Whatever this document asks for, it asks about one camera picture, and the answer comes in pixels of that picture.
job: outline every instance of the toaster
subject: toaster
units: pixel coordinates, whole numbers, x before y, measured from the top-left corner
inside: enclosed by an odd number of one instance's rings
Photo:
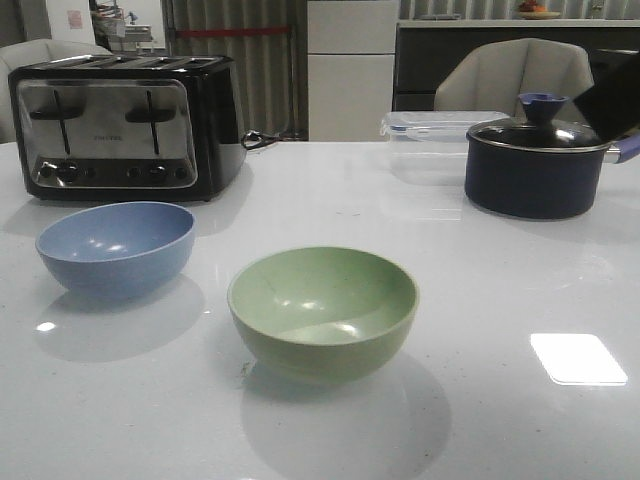
[[[226,56],[79,56],[18,68],[9,88],[38,198],[210,200],[245,159]]]

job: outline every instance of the container lid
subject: container lid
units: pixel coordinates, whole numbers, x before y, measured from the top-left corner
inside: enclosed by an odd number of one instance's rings
[[[475,125],[467,132],[469,138],[519,150],[575,152],[607,147],[590,127],[553,120],[567,97],[529,93],[519,98],[527,118],[504,118]]]
[[[484,111],[389,112],[382,119],[380,135],[406,135],[408,131],[418,130],[466,132],[477,123],[505,117],[504,113]]]

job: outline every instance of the white cabinet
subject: white cabinet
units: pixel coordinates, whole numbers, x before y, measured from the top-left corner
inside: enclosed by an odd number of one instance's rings
[[[398,0],[308,2],[309,140],[381,140]]]

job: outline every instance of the green bowl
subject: green bowl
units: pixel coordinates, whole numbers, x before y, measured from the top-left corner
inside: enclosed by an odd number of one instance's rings
[[[250,264],[227,299],[259,362],[289,378],[332,384],[390,360],[409,333],[418,298],[413,279],[384,258],[310,247]]]

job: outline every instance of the chair backrest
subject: chair backrest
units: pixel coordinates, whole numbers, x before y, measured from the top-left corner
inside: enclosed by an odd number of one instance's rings
[[[593,85],[587,52],[576,45],[523,38],[469,53],[438,87],[435,110],[488,110],[522,116],[518,94],[546,92],[574,98]],[[567,102],[556,116],[584,122]]]
[[[13,142],[16,138],[9,95],[9,73],[25,65],[88,54],[106,55],[111,52],[97,45],[50,39],[31,40],[0,48],[0,143]]]

